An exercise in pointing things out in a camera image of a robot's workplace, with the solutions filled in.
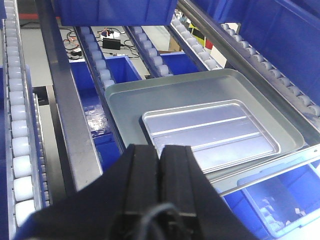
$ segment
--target small plastic part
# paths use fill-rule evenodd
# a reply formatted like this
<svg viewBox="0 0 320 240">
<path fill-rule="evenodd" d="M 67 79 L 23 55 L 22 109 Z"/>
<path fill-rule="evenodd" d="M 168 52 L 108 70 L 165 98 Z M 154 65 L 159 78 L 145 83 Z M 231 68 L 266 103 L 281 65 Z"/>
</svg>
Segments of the small plastic part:
<svg viewBox="0 0 320 240">
<path fill-rule="evenodd" d="M 17 37 L 7 37 L 6 45 L 8 47 L 18 47 L 18 38 Z"/>
<path fill-rule="evenodd" d="M 19 49 L 17 46 L 7 46 L 6 53 L 8 56 L 18 56 L 19 57 Z"/>
<path fill-rule="evenodd" d="M 106 61 L 103 59 L 95 60 L 94 65 L 97 71 L 107 68 Z"/>
<path fill-rule="evenodd" d="M 24 92 L 23 91 L 10 91 L 9 99 L 11 105 L 24 105 Z"/>
<path fill-rule="evenodd" d="M 207 51 L 199 52 L 198 55 L 203 61 L 206 61 L 206 60 L 210 59 L 210 54 Z"/>
<path fill-rule="evenodd" d="M 12 105 L 11 106 L 12 121 L 26 120 L 26 107 L 25 105 Z"/>
<path fill-rule="evenodd" d="M 109 79 L 109 80 L 104 80 L 102 83 L 103 83 L 104 89 L 106 89 L 107 87 L 115 84 L 115 81 L 113 81 L 112 79 Z"/>
<path fill-rule="evenodd" d="M 230 28 L 229 25 L 226 24 L 226 23 L 222 23 L 222 24 L 221 24 L 221 27 L 222 27 L 224 30 L 228 30 L 228 29 Z"/>
<path fill-rule="evenodd" d="M 17 226 L 21 227 L 27 218 L 35 211 L 35 202 L 33 199 L 17 203 L 15 205 L 15 220 Z"/>
<path fill-rule="evenodd" d="M 189 31 L 184 31 L 181 33 L 181 36 L 184 38 L 184 39 L 189 39 L 189 38 L 192 38 L 192 34 L 189 32 Z"/>
<path fill-rule="evenodd" d="M 9 66 L 8 67 L 9 78 L 11 79 L 21 79 L 21 68 L 19 66 Z"/>
<path fill-rule="evenodd" d="M 236 32 L 235 32 L 235 30 L 233 30 L 233 29 L 228 29 L 228 30 L 226 30 L 226 32 L 227 32 L 230 36 L 236 35 Z"/>
<path fill-rule="evenodd" d="M 146 52 L 150 58 L 153 58 L 158 55 L 158 51 L 155 48 L 149 48 L 146 50 Z"/>
<path fill-rule="evenodd" d="M 20 57 L 18 56 L 8 56 L 8 65 L 9 67 L 20 67 Z"/>
<path fill-rule="evenodd" d="M 152 58 L 152 63 L 154 66 L 159 66 L 159 65 L 162 65 L 163 64 L 163 59 L 161 56 L 154 56 Z"/>
<path fill-rule="evenodd" d="M 243 40 L 242 36 L 240 36 L 240 35 L 233 35 L 232 37 L 234 38 L 234 40 L 235 40 L 236 42 L 240 42 L 240 41 Z"/>
<path fill-rule="evenodd" d="M 185 31 L 187 31 L 186 27 L 185 27 L 184 25 L 182 25 L 182 24 L 176 26 L 175 28 L 177 29 L 177 31 L 178 31 L 179 33 L 183 33 L 183 32 L 185 32 Z"/>
<path fill-rule="evenodd" d="M 90 28 L 88 26 L 81 26 L 80 32 L 83 36 L 90 34 Z"/>
<path fill-rule="evenodd" d="M 133 27 L 133 32 L 134 32 L 134 34 L 142 34 L 142 32 L 143 32 L 143 29 L 142 29 L 142 27 L 140 27 L 140 26 L 134 26 Z"/>
<path fill-rule="evenodd" d="M 280 77 L 279 78 L 280 83 L 282 83 L 283 85 L 285 85 L 286 87 L 289 87 L 291 82 L 289 80 L 289 78 L 287 77 Z"/>
<path fill-rule="evenodd" d="M 239 41 L 239 44 L 241 44 L 244 49 L 249 48 L 249 43 L 247 41 Z"/>
<path fill-rule="evenodd" d="M 102 59 L 102 53 L 99 50 L 94 50 L 91 52 L 91 57 L 93 61 Z"/>
<path fill-rule="evenodd" d="M 313 112 L 314 115 L 320 117 L 320 106 L 318 105 L 310 105 L 308 108 Z"/>
<path fill-rule="evenodd" d="M 20 177 L 13 180 L 14 197 L 17 202 L 33 198 L 33 185 L 31 176 Z"/>
<path fill-rule="evenodd" d="M 32 169 L 30 156 L 25 155 L 13 158 L 13 172 L 15 178 L 31 176 Z"/>
<path fill-rule="evenodd" d="M 189 37 L 186 42 L 190 45 L 190 46 L 194 46 L 198 43 L 197 39 L 195 37 Z"/>
<path fill-rule="evenodd" d="M 204 50 L 204 47 L 200 44 L 195 44 L 192 46 L 192 49 L 198 54 Z"/>
<path fill-rule="evenodd" d="M 10 78 L 9 79 L 9 89 L 10 91 L 22 91 L 23 85 L 22 85 L 22 79 L 21 78 Z"/>
<path fill-rule="evenodd" d="M 254 47 L 248 47 L 245 50 L 247 50 L 251 56 L 254 56 L 257 53 Z"/>
<path fill-rule="evenodd" d="M 12 136 L 14 138 L 27 137 L 28 126 L 26 120 L 18 120 L 11 122 Z"/>
<path fill-rule="evenodd" d="M 14 157 L 20 157 L 30 154 L 29 139 L 27 136 L 12 139 L 12 149 Z"/>
<path fill-rule="evenodd" d="M 307 95 L 300 95 L 298 99 L 303 103 L 305 106 L 309 106 L 311 104 L 311 99 Z"/>
<path fill-rule="evenodd" d="M 278 69 L 271 69 L 270 72 L 276 79 L 281 77 L 281 72 Z"/>
<path fill-rule="evenodd" d="M 149 40 L 143 41 L 142 46 L 144 49 L 151 49 L 152 48 L 152 43 Z"/>
<path fill-rule="evenodd" d="M 166 76 L 169 74 L 169 68 L 167 65 L 162 64 L 157 66 L 156 68 L 158 69 L 161 76 Z"/>
<path fill-rule="evenodd" d="M 137 39 L 138 39 L 139 42 L 146 41 L 147 40 L 147 35 L 145 33 L 140 33 L 140 34 L 138 34 Z"/>
<path fill-rule="evenodd" d="M 300 94 L 300 89 L 297 86 L 289 86 L 288 89 L 295 96 L 298 96 Z"/>
<path fill-rule="evenodd" d="M 262 63 L 265 59 L 264 57 L 261 55 L 261 54 L 256 54 L 256 55 L 253 55 L 253 57 L 255 58 L 255 60 L 259 63 Z"/>
<path fill-rule="evenodd" d="M 84 35 L 84 40 L 87 44 L 92 43 L 95 41 L 95 36 L 93 36 L 92 34 L 86 34 Z"/>
<path fill-rule="evenodd" d="M 99 71 L 99 76 L 101 81 L 106 81 L 106 80 L 110 80 L 111 79 L 111 74 L 110 71 L 108 69 L 102 69 Z"/>
<path fill-rule="evenodd" d="M 212 70 L 217 67 L 217 62 L 214 59 L 209 59 L 204 61 L 204 63 L 208 66 L 209 70 Z"/>
</svg>

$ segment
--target blue crate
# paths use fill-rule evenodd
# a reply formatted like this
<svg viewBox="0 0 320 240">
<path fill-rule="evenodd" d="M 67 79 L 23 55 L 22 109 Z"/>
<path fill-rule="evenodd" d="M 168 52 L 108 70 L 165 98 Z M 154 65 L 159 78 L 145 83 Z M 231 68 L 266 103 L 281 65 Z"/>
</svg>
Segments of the blue crate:
<svg viewBox="0 0 320 240">
<path fill-rule="evenodd" d="M 259 239 L 277 239 L 320 217 L 320 178 L 309 164 L 231 193 L 224 199 Z"/>
<path fill-rule="evenodd" d="M 64 26 L 169 25 L 177 0 L 57 0 Z"/>
</svg>

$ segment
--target black cable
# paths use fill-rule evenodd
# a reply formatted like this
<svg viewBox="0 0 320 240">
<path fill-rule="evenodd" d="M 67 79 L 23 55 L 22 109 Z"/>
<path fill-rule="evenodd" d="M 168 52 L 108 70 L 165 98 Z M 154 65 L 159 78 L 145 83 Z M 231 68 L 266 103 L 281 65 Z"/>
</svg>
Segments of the black cable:
<svg viewBox="0 0 320 240">
<path fill-rule="evenodd" d="M 177 227 L 180 229 L 181 233 L 184 235 L 184 239 L 188 240 L 188 232 L 184 225 L 182 217 L 179 215 L 179 211 L 176 208 L 175 205 L 172 203 L 162 203 L 159 204 L 153 208 L 151 208 L 149 211 L 147 211 L 142 218 L 139 221 L 139 224 L 137 225 L 133 240 L 145 240 L 150 228 L 150 225 L 152 224 L 152 221 L 161 213 L 170 212 L 172 214 L 172 217 L 176 221 Z"/>
</svg>

